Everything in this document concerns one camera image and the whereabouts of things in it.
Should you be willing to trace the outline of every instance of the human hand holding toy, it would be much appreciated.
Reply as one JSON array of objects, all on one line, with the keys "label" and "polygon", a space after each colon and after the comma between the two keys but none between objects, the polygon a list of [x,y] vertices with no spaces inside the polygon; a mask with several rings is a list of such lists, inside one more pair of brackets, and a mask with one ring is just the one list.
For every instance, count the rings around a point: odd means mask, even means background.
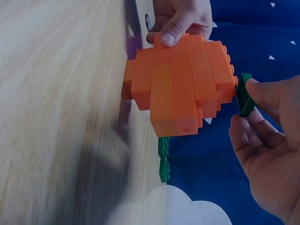
[{"label": "human hand holding toy", "polygon": [[250,97],[281,125],[278,132],[255,109],[233,116],[229,130],[235,154],[257,203],[285,224],[300,221],[300,76],[258,83],[248,80]]},{"label": "human hand holding toy", "polygon": [[212,16],[209,0],[153,0],[155,24],[147,35],[153,44],[153,32],[161,32],[162,44],[174,46],[185,32],[209,39]]}]

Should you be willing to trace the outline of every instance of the green brick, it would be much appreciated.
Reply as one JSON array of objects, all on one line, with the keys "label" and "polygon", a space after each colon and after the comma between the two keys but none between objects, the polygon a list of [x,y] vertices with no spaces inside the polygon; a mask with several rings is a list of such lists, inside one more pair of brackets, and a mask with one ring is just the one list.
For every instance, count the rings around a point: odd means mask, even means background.
[{"label": "green brick", "polygon": [[169,156],[169,137],[158,138],[158,155],[161,159],[166,159]]},{"label": "green brick", "polygon": [[252,78],[251,74],[242,73],[239,85],[236,89],[236,99],[238,101],[239,111],[241,117],[247,117],[255,108],[255,102],[249,96],[246,90],[247,81]]},{"label": "green brick", "polygon": [[159,176],[162,183],[166,183],[170,179],[170,167],[166,159],[160,160]]}]

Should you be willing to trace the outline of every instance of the toy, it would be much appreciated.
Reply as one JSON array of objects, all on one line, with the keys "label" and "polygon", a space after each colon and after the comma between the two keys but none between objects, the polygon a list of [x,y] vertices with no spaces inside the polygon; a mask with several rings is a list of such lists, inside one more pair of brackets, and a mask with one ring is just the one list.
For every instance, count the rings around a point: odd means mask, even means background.
[{"label": "toy", "polygon": [[221,104],[230,103],[238,79],[220,41],[185,34],[172,48],[161,45],[137,51],[128,60],[124,85],[140,110],[150,110],[158,137],[193,135],[202,120],[214,118]]},{"label": "toy", "polygon": [[160,157],[159,176],[162,183],[166,183],[170,178],[170,167],[167,162],[169,156],[169,137],[158,138],[158,155]]},{"label": "toy", "polygon": [[242,73],[240,83],[236,89],[236,99],[238,101],[239,111],[241,117],[247,117],[254,110],[255,102],[249,96],[246,90],[247,80],[252,78],[251,74]]}]

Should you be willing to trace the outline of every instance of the blue bedsheet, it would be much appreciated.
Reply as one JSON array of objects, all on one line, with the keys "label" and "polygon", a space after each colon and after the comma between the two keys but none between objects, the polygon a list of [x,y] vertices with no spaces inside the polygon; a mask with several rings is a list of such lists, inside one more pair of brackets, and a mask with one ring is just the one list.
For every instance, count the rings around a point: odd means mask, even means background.
[{"label": "blue bedsheet", "polygon": [[[300,73],[299,1],[211,0],[211,4],[217,27],[210,38],[227,46],[238,77],[247,72],[266,82]],[[281,225],[256,204],[235,157],[228,129],[236,113],[234,99],[222,105],[210,125],[204,121],[198,135],[171,138],[168,184],[182,189],[193,201],[218,204],[233,225]]]}]

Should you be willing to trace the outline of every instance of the orange brick structure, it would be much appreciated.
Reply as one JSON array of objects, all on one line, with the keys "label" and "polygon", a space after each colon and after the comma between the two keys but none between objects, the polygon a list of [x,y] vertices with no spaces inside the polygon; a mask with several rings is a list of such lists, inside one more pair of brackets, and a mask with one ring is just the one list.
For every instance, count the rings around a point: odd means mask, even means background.
[{"label": "orange brick structure", "polygon": [[158,137],[197,134],[202,119],[216,117],[235,95],[230,56],[220,41],[202,35],[186,34],[172,48],[162,46],[159,35],[153,48],[127,61],[124,86],[140,110],[150,110]]}]

